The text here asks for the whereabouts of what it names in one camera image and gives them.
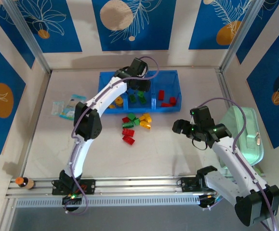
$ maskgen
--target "black mounting bracket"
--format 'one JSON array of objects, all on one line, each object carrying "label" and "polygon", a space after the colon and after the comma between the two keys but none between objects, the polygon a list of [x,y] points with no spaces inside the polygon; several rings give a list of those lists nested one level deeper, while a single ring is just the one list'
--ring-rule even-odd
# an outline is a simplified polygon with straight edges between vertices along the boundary
[{"label": "black mounting bracket", "polygon": [[[82,113],[87,110],[87,104],[79,102],[75,107],[74,126],[79,120]],[[80,135],[85,141],[95,139],[102,131],[102,123],[100,115],[96,109],[90,109],[87,114],[82,118],[79,126],[75,130],[76,135]]]},{"label": "black mounting bracket", "polygon": [[[80,179],[79,176],[76,180],[80,184],[81,188],[87,195],[93,195],[95,191],[94,179]],[[79,188],[75,184],[72,177],[68,176],[64,170],[60,172],[58,180],[52,181],[53,190],[52,195],[69,195],[69,194],[81,194]]]},{"label": "black mounting bracket", "polygon": [[[135,58],[130,66],[126,66],[115,72],[114,76],[121,79],[128,77],[139,77],[144,70],[148,71],[148,64],[144,61]],[[128,89],[139,90],[139,91],[149,91],[151,87],[150,80],[137,80],[131,79],[127,81]]]},{"label": "black mounting bracket", "polygon": [[[279,188],[276,185],[268,186],[264,192],[271,205],[273,214],[278,213]],[[251,192],[246,197],[237,197],[235,211],[240,221],[245,226],[253,225],[270,217],[270,213],[261,192]]]},{"label": "black mounting bracket", "polygon": [[196,141],[206,142],[210,148],[221,138],[231,137],[230,131],[224,124],[215,125],[207,106],[193,108],[190,113],[194,117],[195,124],[183,119],[176,120],[173,124],[173,132],[182,133]]},{"label": "black mounting bracket", "polygon": [[205,182],[205,175],[209,172],[217,171],[213,166],[207,166],[197,170],[196,177],[182,177],[181,188],[183,193],[189,192],[201,192],[201,191],[213,191],[208,188]]}]

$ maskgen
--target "blue tray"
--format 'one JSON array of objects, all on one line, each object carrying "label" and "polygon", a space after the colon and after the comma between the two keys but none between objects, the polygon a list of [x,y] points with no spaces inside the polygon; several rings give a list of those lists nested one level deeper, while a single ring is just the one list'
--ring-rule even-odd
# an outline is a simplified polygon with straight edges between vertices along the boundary
[{"label": "blue tray", "polygon": [[[115,72],[101,72],[99,79],[99,89],[103,89],[111,80]],[[146,77],[153,76],[156,71],[149,71]],[[163,101],[159,101],[159,90],[165,91]],[[128,95],[135,94],[136,103],[131,103]],[[123,107],[114,109],[106,109],[105,114],[118,114],[118,113],[145,113],[145,112],[179,112],[181,110],[182,95],[180,90],[178,72],[175,71],[160,71],[159,74],[151,80],[150,91],[144,93],[146,104],[139,102],[137,91],[129,89],[126,93],[122,94]],[[169,98],[175,97],[177,104],[173,107],[161,107],[162,103],[169,103]]]}]

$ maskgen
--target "red block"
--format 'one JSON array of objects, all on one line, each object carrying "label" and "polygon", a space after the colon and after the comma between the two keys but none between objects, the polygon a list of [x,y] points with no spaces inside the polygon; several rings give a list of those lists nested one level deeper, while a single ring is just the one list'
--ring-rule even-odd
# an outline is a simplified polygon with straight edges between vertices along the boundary
[{"label": "red block", "polygon": [[176,98],[175,97],[170,97],[169,102],[172,106],[175,106],[177,104]]},{"label": "red block", "polygon": [[123,123],[128,123],[130,121],[130,119],[128,117],[124,117],[122,118]]},{"label": "red block", "polygon": [[133,137],[134,134],[135,134],[135,131],[132,130],[132,129],[124,128],[124,129],[122,130],[122,135],[127,135],[127,136],[132,136],[132,137]]},{"label": "red block", "polygon": [[135,140],[133,140],[131,137],[129,137],[129,136],[124,136],[123,138],[122,138],[125,142],[127,142],[129,145],[133,145],[133,143],[135,142]]},{"label": "red block", "polygon": [[162,103],[160,106],[161,107],[172,107],[172,105],[170,103]]},{"label": "red block", "polygon": [[159,90],[159,100],[164,100],[165,91]]}]

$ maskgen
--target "cable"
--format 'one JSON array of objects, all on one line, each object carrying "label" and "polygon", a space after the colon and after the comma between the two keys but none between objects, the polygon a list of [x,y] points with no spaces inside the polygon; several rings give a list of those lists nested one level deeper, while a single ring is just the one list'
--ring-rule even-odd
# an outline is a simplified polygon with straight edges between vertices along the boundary
[{"label": "cable", "polygon": [[156,73],[155,73],[153,76],[145,78],[145,75],[146,75],[146,73],[145,73],[144,77],[128,77],[128,78],[123,78],[123,79],[118,80],[117,82],[113,83],[113,85],[112,85],[111,87],[106,88],[106,89],[95,99],[95,101],[94,101],[90,106],[87,107],[87,109],[80,115],[80,117],[78,118],[77,123],[75,124],[75,126],[74,126],[74,128],[73,128],[73,131],[72,131],[72,133],[71,133],[71,137],[72,137],[73,139],[76,139],[76,143],[75,143],[75,147],[74,147],[74,149],[73,149],[73,152],[72,152],[71,158],[70,158],[70,172],[71,172],[71,174],[72,174],[72,178],[73,178],[73,180],[74,180],[76,186],[79,188],[80,192],[82,193],[82,195],[83,195],[84,198],[85,198],[86,207],[85,207],[85,210],[82,211],[82,212],[80,212],[80,213],[70,213],[70,212],[68,212],[68,211],[66,210],[66,205],[65,205],[65,210],[66,210],[66,213],[68,213],[68,214],[72,214],[72,215],[82,215],[82,214],[84,214],[84,213],[87,211],[87,209],[88,209],[88,198],[87,198],[87,195],[85,194],[84,190],[81,188],[80,184],[78,183],[78,181],[76,180],[75,175],[74,175],[73,163],[74,163],[74,159],[75,159],[75,154],[78,152],[78,149],[79,149],[79,146],[80,146],[80,142],[81,142],[80,139],[79,139],[79,137],[77,137],[77,136],[75,135],[75,131],[77,130],[77,128],[78,128],[78,126],[79,126],[81,120],[82,120],[83,117],[88,113],[88,111],[89,111],[94,105],[96,105],[96,102],[99,101],[99,100],[100,100],[110,89],[112,89],[114,86],[116,86],[117,84],[119,84],[119,83],[121,83],[121,82],[124,82],[124,81],[126,81],[126,80],[131,80],[131,79],[150,80],[150,79],[155,78],[155,77],[159,74],[159,64],[158,64],[158,62],[157,62],[154,58],[152,58],[152,57],[150,57],[150,56],[142,56],[142,57],[140,57],[139,59],[141,60],[141,59],[144,59],[144,58],[151,59],[151,60],[154,61],[154,63],[156,64],[156,66],[157,66],[157,71],[156,71]]},{"label": "cable", "polygon": [[215,207],[217,204],[219,204],[221,202],[221,200],[223,199],[223,197],[221,197],[217,202],[215,202],[213,205],[206,207],[206,208],[202,208],[203,211],[205,210],[211,210],[213,207]]},{"label": "cable", "polygon": [[195,138],[193,138],[193,139],[192,139],[192,145],[193,145],[195,148],[197,148],[198,150],[201,150],[201,151],[205,151],[205,150],[207,150],[207,148],[208,148],[208,144],[207,144],[207,142],[205,142],[205,144],[206,144],[205,149],[200,149],[199,147],[197,147],[197,146],[194,144],[194,139],[195,139]]},{"label": "cable", "polygon": [[260,222],[268,231],[271,231],[271,229],[266,225],[264,224],[262,221]]},{"label": "cable", "polygon": [[212,98],[212,99],[209,99],[205,102],[203,102],[201,105],[199,105],[198,107],[201,107],[203,105],[205,105],[206,103],[212,101],[212,100],[226,100],[226,101],[229,101],[231,103],[233,103],[235,106],[237,106],[240,111],[242,112],[242,115],[243,115],[243,120],[244,120],[244,123],[243,123],[243,127],[242,127],[242,130],[238,133],[238,135],[236,136],[236,138],[234,139],[234,142],[233,142],[233,145],[232,145],[232,149],[234,151],[234,154],[236,156],[236,158],[240,161],[240,163],[243,165],[243,167],[245,168],[245,170],[248,172],[248,174],[251,176],[253,182],[255,180],[255,184],[256,186],[259,188],[261,194],[263,195],[264,199],[265,199],[265,202],[266,202],[266,206],[268,207],[268,210],[269,210],[269,213],[270,213],[270,216],[271,216],[271,220],[272,220],[272,225],[273,225],[273,230],[274,231],[278,231],[278,228],[277,228],[277,224],[276,224],[276,221],[275,221],[275,217],[274,217],[274,214],[273,214],[273,211],[272,211],[272,208],[271,208],[271,205],[270,205],[270,202],[266,196],[266,193],[265,191],[263,190],[263,188],[260,186],[259,182],[256,180],[256,177],[255,175],[251,172],[251,170],[248,168],[248,166],[243,162],[243,160],[241,159],[241,157],[238,155],[238,151],[236,150],[236,143],[239,139],[239,137],[241,136],[241,134],[244,132],[245,128],[246,128],[246,116],[245,116],[245,113],[243,111],[243,109],[236,103],[234,102],[233,100],[230,100],[230,99],[226,99],[226,98],[223,98],[223,97],[216,97],[216,98]]}]

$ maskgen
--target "robotic arm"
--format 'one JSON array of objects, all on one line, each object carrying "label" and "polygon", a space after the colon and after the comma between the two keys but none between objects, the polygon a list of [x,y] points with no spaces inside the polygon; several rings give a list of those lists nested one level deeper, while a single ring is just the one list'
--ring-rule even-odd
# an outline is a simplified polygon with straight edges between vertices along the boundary
[{"label": "robotic arm", "polygon": [[130,66],[117,70],[110,82],[96,96],[86,103],[76,105],[73,130],[76,136],[72,135],[76,140],[68,163],[60,172],[59,181],[54,184],[58,191],[68,195],[78,189],[75,180],[80,180],[87,152],[102,131],[100,117],[127,89],[149,91],[149,79],[152,77],[139,79],[144,77],[147,71],[147,64],[135,58]]},{"label": "robotic arm", "polygon": [[[93,140],[101,133],[100,117],[107,107],[129,88],[149,91],[149,79],[153,77],[139,79],[147,71],[147,64],[135,58],[131,66],[116,71],[110,82],[95,97],[76,105],[73,130],[76,141],[66,167],[60,172],[59,180],[53,183],[61,194],[69,195],[78,190],[84,160]],[[223,124],[215,125],[208,107],[194,108],[191,114],[195,124],[177,120],[173,125],[173,132],[185,134],[192,142],[206,142],[207,147],[212,148],[224,161],[236,184],[222,176],[216,168],[209,166],[199,169],[195,178],[181,178],[182,191],[217,191],[235,207],[239,219],[246,226],[271,217],[265,204],[265,196],[276,215],[279,207],[278,187],[269,186],[249,165],[238,148],[233,147],[231,133]]]},{"label": "robotic arm", "polygon": [[195,179],[181,178],[182,189],[188,192],[196,192],[198,188],[217,191],[235,207],[237,216],[246,226],[271,217],[265,195],[273,215],[276,215],[279,207],[278,187],[269,186],[254,171],[240,150],[233,147],[234,139],[225,125],[215,125],[207,106],[194,108],[190,113],[195,124],[182,119],[177,120],[173,125],[173,132],[185,134],[192,142],[206,142],[224,161],[236,184],[222,176],[216,168],[209,166],[198,170]]}]

